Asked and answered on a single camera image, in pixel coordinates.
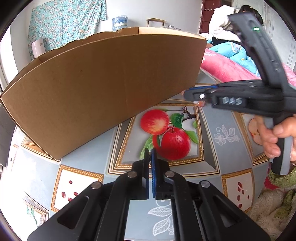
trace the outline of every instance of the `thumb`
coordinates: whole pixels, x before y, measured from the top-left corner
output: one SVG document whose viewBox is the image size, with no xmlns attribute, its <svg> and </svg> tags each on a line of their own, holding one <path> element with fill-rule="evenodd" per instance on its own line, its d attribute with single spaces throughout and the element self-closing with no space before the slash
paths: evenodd
<svg viewBox="0 0 296 241">
<path fill-rule="evenodd" d="M 274 126 L 272 132 L 279 138 L 296 137 L 296 117 L 288 117 L 280 124 Z"/>
</svg>

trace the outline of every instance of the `white door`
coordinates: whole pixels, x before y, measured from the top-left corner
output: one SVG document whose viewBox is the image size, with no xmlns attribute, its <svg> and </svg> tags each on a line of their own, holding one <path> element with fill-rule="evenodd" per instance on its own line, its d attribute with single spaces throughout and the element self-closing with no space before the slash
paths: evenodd
<svg viewBox="0 0 296 241">
<path fill-rule="evenodd" d="M 240 8 L 242 5 L 250 5 L 261 14 L 264 29 L 282 62 L 293 70 L 296 63 L 296 41 L 281 17 L 263 0 L 233 0 L 232 2 L 233 7 Z"/>
</svg>

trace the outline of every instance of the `black pants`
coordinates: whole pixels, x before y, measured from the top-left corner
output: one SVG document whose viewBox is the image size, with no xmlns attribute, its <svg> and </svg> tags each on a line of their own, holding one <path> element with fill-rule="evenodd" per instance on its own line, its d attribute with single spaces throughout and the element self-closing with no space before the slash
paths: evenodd
<svg viewBox="0 0 296 241">
<path fill-rule="evenodd" d="M 222 43 L 226 43 L 226 42 L 232 42 L 232 43 L 235 43 L 235 44 L 238 44 L 238 45 L 242 44 L 242 43 L 237 42 L 237 41 L 229 41 L 229 40 L 225 40 L 225 39 L 217 39 L 215 37 L 212 38 L 212 42 L 213 42 L 213 46 L 218 45 L 218 44 L 222 44 Z"/>
</svg>

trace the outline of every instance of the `printed apple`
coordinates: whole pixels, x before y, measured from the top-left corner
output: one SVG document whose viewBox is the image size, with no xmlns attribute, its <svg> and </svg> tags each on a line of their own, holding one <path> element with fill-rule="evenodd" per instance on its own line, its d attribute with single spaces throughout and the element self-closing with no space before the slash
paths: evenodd
<svg viewBox="0 0 296 241">
<path fill-rule="evenodd" d="M 149 110 L 141 118 L 141 128 L 152 135 L 160 135 L 165 132 L 170 122 L 168 114 L 163 110 Z"/>
<path fill-rule="evenodd" d="M 250 120 L 248 129 L 254 142 L 257 143 L 258 145 L 262 145 L 262 140 L 261 140 L 260 133 L 257 127 L 257 122 L 255 119 Z"/>
<path fill-rule="evenodd" d="M 168 127 L 163 134 L 160 146 L 158 144 L 159 137 L 154 135 L 152 138 L 153 146 L 158 154 L 168 160 L 178 160 L 188 155 L 190 151 L 190 138 L 185 131 L 177 127 Z"/>
</svg>

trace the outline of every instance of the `white cylinder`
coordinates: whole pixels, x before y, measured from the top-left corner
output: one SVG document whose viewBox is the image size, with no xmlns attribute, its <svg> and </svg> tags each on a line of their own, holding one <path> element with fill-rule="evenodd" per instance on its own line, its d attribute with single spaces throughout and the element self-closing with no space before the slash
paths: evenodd
<svg viewBox="0 0 296 241">
<path fill-rule="evenodd" d="M 38 56 L 46 52 L 44 48 L 43 38 L 40 38 L 32 43 L 32 50 L 34 58 L 37 58 Z"/>
</svg>

